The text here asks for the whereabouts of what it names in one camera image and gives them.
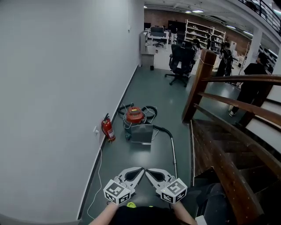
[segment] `brick wall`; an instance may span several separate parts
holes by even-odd
[[[213,26],[215,29],[226,32],[225,34],[225,40],[228,37],[229,42],[234,41],[237,43],[236,51],[237,54],[245,55],[248,42],[251,42],[250,39],[244,37],[243,35],[226,28],[225,26],[214,23],[212,21],[203,19],[198,16],[193,16],[189,14],[179,13],[179,12],[170,12],[170,11],[163,11],[163,10],[152,10],[152,9],[145,9],[144,10],[144,22],[151,23],[152,26],[158,25],[163,26],[165,25],[168,27],[168,21],[178,21],[185,23],[185,20],[188,19],[191,22],[202,24],[205,26]]]

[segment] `wooden staircase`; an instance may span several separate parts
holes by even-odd
[[[238,224],[281,224],[281,181],[264,159],[215,122],[192,119],[191,125],[194,176],[214,169]]]

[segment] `fire extinguisher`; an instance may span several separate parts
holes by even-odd
[[[101,130],[109,141],[113,142],[115,140],[114,131],[108,114],[106,114],[104,120],[101,122]]]

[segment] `black railing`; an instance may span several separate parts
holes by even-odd
[[[270,6],[262,0],[239,0],[257,14],[260,15],[280,36],[281,36],[281,19],[275,14]]]

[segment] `gray floor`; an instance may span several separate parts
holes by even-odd
[[[169,81],[172,78],[165,78],[165,73],[170,72],[161,69],[150,71],[146,68],[138,68],[123,103],[130,104],[133,102],[135,106],[141,108],[145,105],[157,107],[158,115],[153,120],[153,124],[164,127],[172,133],[177,157],[178,177],[189,185],[191,182],[189,128],[187,125],[182,124],[181,114],[192,87],[194,76],[190,78],[187,88],[184,88],[179,82],[170,86]],[[239,94],[237,89],[225,83],[210,83],[206,92],[228,98],[237,98]],[[236,117],[230,118],[227,111],[228,105],[209,99],[203,99],[200,106],[230,123],[238,121],[242,115],[242,112],[239,112]],[[200,112],[196,112],[195,118],[205,119],[205,116]],[[116,117],[113,128],[116,140],[112,144],[107,143],[102,151],[100,176],[103,188],[111,178],[113,179],[123,169],[130,167],[161,168],[174,174],[172,148],[167,134],[159,132],[152,145],[147,146],[132,144],[125,140],[121,118]],[[89,224],[92,221],[87,215],[87,210],[99,188],[100,184],[96,172],[83,211],[82,225]],[[145,176],[136,187],[136,195],[131,201],[137,206],[168,207],[168,203],[155,196],[155,189]],[[106,203],[107,200],[101,190],[89,210],[90,215],[94,218],[97,217],[106,207]]]

